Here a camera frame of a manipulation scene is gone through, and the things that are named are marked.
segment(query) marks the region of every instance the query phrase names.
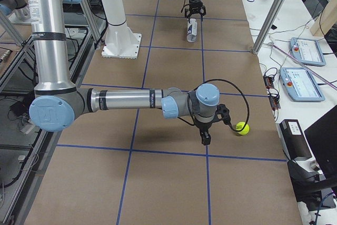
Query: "table surface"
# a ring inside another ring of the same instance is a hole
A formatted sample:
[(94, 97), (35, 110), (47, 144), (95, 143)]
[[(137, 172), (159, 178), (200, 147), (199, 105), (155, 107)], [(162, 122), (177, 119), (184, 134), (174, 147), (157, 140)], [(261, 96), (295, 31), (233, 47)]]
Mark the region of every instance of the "table surface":
[[(254, 2), (248, 2), (247, 0), (242, 1), (250, 28), (252, 28), (252, 37), (253, 40), (255, 40), (257, 38), (256, 35), (259, 33), (258, 30), (261, 29), (274, 0), (255, 0)], [(270, 57), (280, 64), (284, 62), (283, 67), (300, 67), (289, 57), (286, 58), (285, 55), (280, 53), (278, 50), (273, 49), (271, 52), (271, 47), (266, 45), (269, 42), (274, 42), (276, 46), (280, 47), (285, 52), (289, 52), (290, 44), (288, 41), (290, 41), (292, 37), (316, 38), (319, 40), (323, 53), (332, 52), (325, 39), (322, 39), (322, 37), (314, 37), (310, 33), (310, 27), (314, 24), (314, 20), (301, 0), (285, 0), (273, 24), (277, 27), (277, 29), (269, 31), (269, 35), (258, 53), (260, 63), (265, 64), (268, 69), (271, 67), (276, 67), (278, 70), (280, 69), (280, 66), (271, 60)], [(324, 57), (326, 60), (326, 66), (309, 67), (325, 79), (334, 81), (337, 79), (337, 58), (334, 54), (325, 55)], [(262, 73), (265, 72), (265, 68), (263, 66), (261, 66), (261, 70)], [(315, 79), (318, 83), (322, 83), (322, 81), (316, 77)], [(325, 96), (325, 101), (293, 102), (281, 84), (281, 81), (277, 81), (278, 75), (275, 78), (274, 85), (280, 91), (281, 109), (279, 110), (279, 117), (276, 123), (280, 123), (284, 119), (298, 119), (300, 126), (304, 131), (337, 104), (337, 91), (327, 85), (320, 86), (320, 89)], [(306, 170), (312, 171), (309, 165), (312, 160), (314, 160), (314, 157), (307, 161), (298, 161), (298, 164)], [(322, 213), (320, 212), (320, 214), (322, 214), (322, 217), (319, 218), (318, 224), (333, 223), (333, 221), (337, 220), (337, 209), (322, 210)]]
[[(96, 51), (83, 87), (186, 91), (228, 79), (246, 94), (251, 131), (214, 124), (204, 147), (198, 129), (160, 110), (82, 115), (62, 133), (25, 224), (301, 224), (242, 1), (203, 0), (195, 43), (184, 0), (123, 2), (128, 26), (143, 34), (139, 56)], [(216, 85), (232, 123), (244, 121), (238, 91)]]

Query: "blue cable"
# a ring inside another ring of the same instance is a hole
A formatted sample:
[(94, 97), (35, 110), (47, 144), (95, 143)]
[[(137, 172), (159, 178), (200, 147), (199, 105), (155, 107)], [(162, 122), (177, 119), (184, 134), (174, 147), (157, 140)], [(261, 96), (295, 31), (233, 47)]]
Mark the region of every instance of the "blue cable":
[(320, 212), (320, 210), (321, 210), (321, 207), (323, 206), (323, 202), (326, 200), (327, 197), (329, 197), (329, 196), (332, 195), (332, 194), (333, 194), (333, 192), (328, 193), (328, 194), (321, 200), (321, 203), (320, 203), (320, 205), (318, 206), (318, 209), (317, 209), (316, 219), (315, 219), (314, 225), (317, 225), (318, 215), (319, 215), (319, 212)]

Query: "black box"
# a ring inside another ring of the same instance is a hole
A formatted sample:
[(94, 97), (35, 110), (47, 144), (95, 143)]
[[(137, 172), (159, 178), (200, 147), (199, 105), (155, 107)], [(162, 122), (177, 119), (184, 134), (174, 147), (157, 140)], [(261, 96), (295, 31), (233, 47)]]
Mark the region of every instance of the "black box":
[(312, 157), (298, 120), (283, 120), (280, 129), (286, 148), (284, 152), (291, 160), (304, 161)]

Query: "yellow ball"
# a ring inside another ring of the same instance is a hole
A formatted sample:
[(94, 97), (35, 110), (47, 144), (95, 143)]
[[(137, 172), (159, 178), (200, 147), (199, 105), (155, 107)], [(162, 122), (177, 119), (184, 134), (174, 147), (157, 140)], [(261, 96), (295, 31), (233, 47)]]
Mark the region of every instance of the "yellow ball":
[[(243, 126), (244, 126), (244, 122), (241, 121), (236, 125), (235, 129), (241, 130)], [(248, 132), (249, 132), (249, 125), (247, 124), (242, 131), (238, 132), (238, 134), (245, 135), (245, 134), (248, 134)]]

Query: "sticker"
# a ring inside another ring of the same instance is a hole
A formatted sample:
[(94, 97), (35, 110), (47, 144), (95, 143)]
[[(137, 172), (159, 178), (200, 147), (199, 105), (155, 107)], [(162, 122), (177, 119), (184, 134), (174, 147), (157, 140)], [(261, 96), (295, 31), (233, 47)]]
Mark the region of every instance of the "sticker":
[(301, 135), (301, 130), (300, 130), (300, 127), (299, 127), (299, 125), (297, 124), (297, 122), (290, 121), (290, 122), (289, 122), (289, 128), (290, 128), (291, 133), (292, 133), (293, 135)]
[(29, 11), (31, 13), (32, 24), (42, 24), (42, 12), (39, 0), (29, 0)]

